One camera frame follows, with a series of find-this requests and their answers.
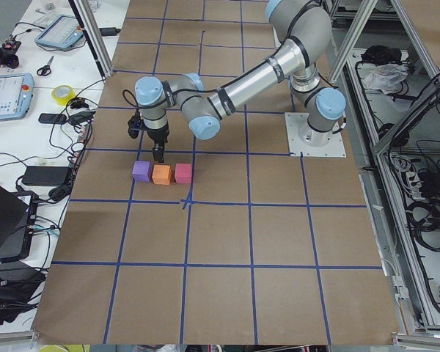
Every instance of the white robotic arm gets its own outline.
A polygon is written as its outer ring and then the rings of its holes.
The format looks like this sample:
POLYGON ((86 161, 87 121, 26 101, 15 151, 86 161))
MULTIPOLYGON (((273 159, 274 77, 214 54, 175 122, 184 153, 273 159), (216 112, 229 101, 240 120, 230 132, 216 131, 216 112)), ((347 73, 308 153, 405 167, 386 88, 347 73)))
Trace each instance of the white robotic arm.
POLYGON ((169 134, 166 108, 179 106, 194 135, 211 139, 220 131, 224 117, 287 77, 292 93, 309 110, 301 138, 316 147, 327 143, 345 109, 342 93, 322 85, 315 65, 331 39, 331 20, 315 0, 270 0, 266 17, 276 30, 280 47, 249 72, 211 91, 208 97, 202 95, 206 91, 196 73, 163 82, 147 76, 136 82, 139 108, 129 120, 128 132, 136 138, 140 130, 147 131, 155 142, 156 161, 163 162, 169 134))

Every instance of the pink block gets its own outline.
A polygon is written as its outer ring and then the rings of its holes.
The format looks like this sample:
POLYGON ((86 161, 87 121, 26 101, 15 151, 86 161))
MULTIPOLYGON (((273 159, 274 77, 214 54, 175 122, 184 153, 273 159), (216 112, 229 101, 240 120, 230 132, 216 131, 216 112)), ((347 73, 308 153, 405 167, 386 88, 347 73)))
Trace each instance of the pink block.
POLYGON ((176 183, 191 183, 192 179, 192 165, 190 164, 176 164, 175 180, 176 183))

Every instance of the light blue device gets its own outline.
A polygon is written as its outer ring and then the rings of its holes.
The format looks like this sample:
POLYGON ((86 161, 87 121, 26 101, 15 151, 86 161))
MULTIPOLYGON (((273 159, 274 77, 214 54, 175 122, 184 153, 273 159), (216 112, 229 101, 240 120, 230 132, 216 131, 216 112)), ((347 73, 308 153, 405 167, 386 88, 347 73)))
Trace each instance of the light blue device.
POLYGON ((76 18, 60 15, 34 39, 34 42, 46 48, 69 51, 81 37, 83 31, 76 18))
POLYGON ((0 76, 0 121, 22 119, 29 110, 33 88, 30 73, 0 76))

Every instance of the gray floor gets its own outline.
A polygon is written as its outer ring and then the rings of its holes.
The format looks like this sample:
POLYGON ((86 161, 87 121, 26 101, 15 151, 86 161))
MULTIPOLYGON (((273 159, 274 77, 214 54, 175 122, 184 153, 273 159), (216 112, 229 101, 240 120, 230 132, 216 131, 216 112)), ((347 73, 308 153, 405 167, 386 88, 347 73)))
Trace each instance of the gray floor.
POLYGON ((13 32, 31 0, 0 0, 0 43, 13 32))

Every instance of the yellow object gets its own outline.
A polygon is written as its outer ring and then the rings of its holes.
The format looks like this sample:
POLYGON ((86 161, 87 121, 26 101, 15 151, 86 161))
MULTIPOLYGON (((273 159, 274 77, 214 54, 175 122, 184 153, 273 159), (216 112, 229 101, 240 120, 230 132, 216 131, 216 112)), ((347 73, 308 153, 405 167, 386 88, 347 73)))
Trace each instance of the yellow object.
POLYGON ((70 99, 76 97, 76 94, 71 86, 63 85, 52 90, 52 97, 59 105, 66 106, 70 99))
POLYGON ((45 345, 40 352, 89 352, 90 345, 45 345))

